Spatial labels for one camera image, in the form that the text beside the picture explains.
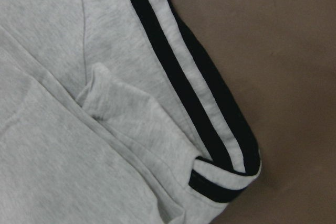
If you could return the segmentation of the grey cartoon print t-shirt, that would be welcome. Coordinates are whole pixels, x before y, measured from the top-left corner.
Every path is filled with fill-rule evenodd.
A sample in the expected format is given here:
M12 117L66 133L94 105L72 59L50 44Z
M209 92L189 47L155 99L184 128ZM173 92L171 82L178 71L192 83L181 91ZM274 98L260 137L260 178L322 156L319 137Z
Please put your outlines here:
M260 170L170 0L1 0L1 223L209 223Z

